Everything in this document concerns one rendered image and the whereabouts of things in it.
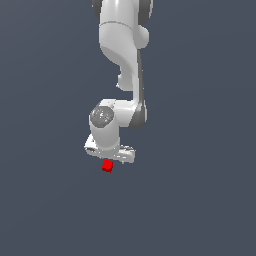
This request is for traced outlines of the red cube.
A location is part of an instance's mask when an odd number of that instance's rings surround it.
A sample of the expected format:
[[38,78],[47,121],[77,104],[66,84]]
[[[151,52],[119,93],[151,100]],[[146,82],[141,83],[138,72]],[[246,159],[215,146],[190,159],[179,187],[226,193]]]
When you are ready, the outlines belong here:
[[102,164],[102,170],[111,173],[113,169],[113,162],[110,160],[104,160]]

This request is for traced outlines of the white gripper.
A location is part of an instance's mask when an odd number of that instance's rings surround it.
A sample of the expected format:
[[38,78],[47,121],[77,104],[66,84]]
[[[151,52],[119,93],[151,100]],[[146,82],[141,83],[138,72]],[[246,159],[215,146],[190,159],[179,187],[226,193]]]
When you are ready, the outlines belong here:
[[111,150],[100,149],[97,146],[92,134],[88,136],[84,145],[84,149],[88,155],[95,156],[100,159],[119,161],[121,163],[133,163],[136,153],[134,148],[121,144],[118,144]]

